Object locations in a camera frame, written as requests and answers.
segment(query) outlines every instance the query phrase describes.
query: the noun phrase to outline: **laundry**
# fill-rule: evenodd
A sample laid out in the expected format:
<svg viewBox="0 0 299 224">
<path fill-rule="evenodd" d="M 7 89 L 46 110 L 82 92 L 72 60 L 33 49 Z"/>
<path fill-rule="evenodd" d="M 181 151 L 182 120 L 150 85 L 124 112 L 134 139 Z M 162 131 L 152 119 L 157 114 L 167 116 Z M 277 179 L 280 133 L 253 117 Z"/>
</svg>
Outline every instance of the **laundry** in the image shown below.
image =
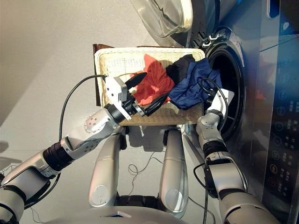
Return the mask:
<svg viewBox="0 0 299 224">
<path fill-rule="evenodd" d="M 186 77 L 190 62 L 195 62 L 193 56 L 185 55 L 166 68 L 167 75 L 174 81 L 175 84 L 178 84 Z"/>
<path fill-rule="evenodd" d="M 136 86 L 134 97 L 140 105 L 148 105 L 155 98 L 169 92 L 173 86 L 173 80 L 167 76 L 166 70 L 162 64 L 151 56 L 144 55 L 144 72 L 147 72 L 145 78 Z"/>
<path fill-rule="evenodd" d="M 184 110 L 204 102 L 208 95 L 199 85 L 204 77 L 213 80 L 220 88 L 222 87 L 220 71 L 211 69 L 207 58 L 199 62 L 190 62 L 186 77 L 176 84 L 169 93 L 171 102 L 179 109 Z M 206 88 L 209 87 L 206 82 L 203 82 L 203 85 Z"/>
</svg>

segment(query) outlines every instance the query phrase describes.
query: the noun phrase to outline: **gray floor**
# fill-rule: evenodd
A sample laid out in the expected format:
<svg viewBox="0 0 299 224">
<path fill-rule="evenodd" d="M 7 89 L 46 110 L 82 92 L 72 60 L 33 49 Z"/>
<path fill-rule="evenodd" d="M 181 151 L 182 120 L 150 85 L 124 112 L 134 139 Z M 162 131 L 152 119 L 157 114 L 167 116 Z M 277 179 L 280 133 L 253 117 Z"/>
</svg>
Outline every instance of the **gray floor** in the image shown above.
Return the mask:
<svg viewBox="0 0 299 224">
<path fill-rule="evenodd" d="M 94 73 L 93 43 L 115 47 L 156 43 L 129 0 L 1 0 L 0 8 L 0 169 L 3 169 L 57 141 L 66 95 L 79 80 Z M 97 109 L 94 81 L 89 81 L 70 99 L 63 134 L 82 124 Z M 163 132 L 155 129 L 152 132 L 162 139 Z M 127 194 L 132 187 L 128 164 L 142 168 L 151 151 L 162 147 L 160 141 L 152 146 L 146 142 L 138 145 L 132 138 L 128 141 L 132 146 L 121 152 L 120 194 Z M 63 170 L 55 190 L 34 206 L 42 221 L 89 208 L 89 182 L 101 145 Z M 156 153 L 161 160 L 163 156 Z M 186 156 L 190 196 L 203 204 L 204 190 L 192 174 L 196 164 L 192 155 Z M 133 194 L 157 195 L 161 168 L 161 164 L 152 161 L 137 178 Z M 213 203 L 209 209 L 220 223 Z M 202 214 L 200 207 L 189 202 L 183 219 L 191 224 L 201 223 Z M 21 224 L 32 223 L 31 211 L 26 210 Z"/>
</svg>

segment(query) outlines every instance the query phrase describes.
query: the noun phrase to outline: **laundry basket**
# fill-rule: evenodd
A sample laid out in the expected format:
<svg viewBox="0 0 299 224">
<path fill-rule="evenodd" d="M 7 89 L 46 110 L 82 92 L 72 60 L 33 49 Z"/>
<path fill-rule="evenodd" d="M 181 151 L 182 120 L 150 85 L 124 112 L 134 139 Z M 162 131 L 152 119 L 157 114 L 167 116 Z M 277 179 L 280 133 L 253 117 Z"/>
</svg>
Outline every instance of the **laundry basket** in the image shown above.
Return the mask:
<svg viewBox="0 0 299 224">
<path fill-rule="evenodd" d="M 159 61 L 163 68 L 173 64 L 184 55 L 192 54 L 195 61 L 205 57 L 205 53 L 200 49 L 185 48 L 108 48 L 100 49 L 95 53 L 95 66 L 98 75 L 109 77 L 120 77 L 124 82 L 129 80 L 130 74 L 141 71 L 145 67 L 144 55 L 147 54 Z M 106 96 L 105 82 L 98 78 L 100 101 L 102 106 L 110 103 Z M 203 105 L 197 104 L 188 110 L 178 109 L 174 104 L 168 102 L 154 112 L 151 116 L 141 117 L 139 114 L 132 116 L 132 119 L 124 120 L 122 126 L 157 126 L 157 125 L 177 125 L 196 124 L 200 116 L 203 115 Z"/>
</svg>

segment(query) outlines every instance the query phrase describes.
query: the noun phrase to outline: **appliance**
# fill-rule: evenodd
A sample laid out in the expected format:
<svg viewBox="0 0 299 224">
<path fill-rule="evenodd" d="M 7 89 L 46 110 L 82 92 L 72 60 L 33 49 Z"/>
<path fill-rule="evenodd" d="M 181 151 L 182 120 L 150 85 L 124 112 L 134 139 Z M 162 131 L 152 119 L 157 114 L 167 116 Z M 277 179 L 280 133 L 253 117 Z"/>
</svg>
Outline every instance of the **appliance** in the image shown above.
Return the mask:
<svg viewBox="0 0 299 224">
<path fill-rule="evenodd" d="M 297 1 L 131 2 L 159 45 L 201 48 L 221 70 L 236 93 L 223 138 L 249 192 L 281 223 L 299 222 Z"/>
</svg>

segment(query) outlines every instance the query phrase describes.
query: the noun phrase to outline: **blue cloth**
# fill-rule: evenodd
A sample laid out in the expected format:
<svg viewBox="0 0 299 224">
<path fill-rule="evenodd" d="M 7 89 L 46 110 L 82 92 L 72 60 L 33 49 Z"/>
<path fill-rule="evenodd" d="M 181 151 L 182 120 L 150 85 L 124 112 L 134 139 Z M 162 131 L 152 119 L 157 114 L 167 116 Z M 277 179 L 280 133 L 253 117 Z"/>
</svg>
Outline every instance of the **blue cloth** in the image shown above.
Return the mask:
<svg viewBox="0 0 299 224">
<path fill-rule="evenodd" d="M 207 58 L 199 62 L 190 62 L 186 77 L 176 84 L 169 93 L 171 102 L 179 109 L 184 110 L 204 102 L 208 95 L 199 85 L 203 77 L 213 80 L 220 88 L 222 87 L 220 71 L 212 70 Z M 203 81 L 203 85 L 208 89 L 209 85 L 205 81 Z"/>
</svg>

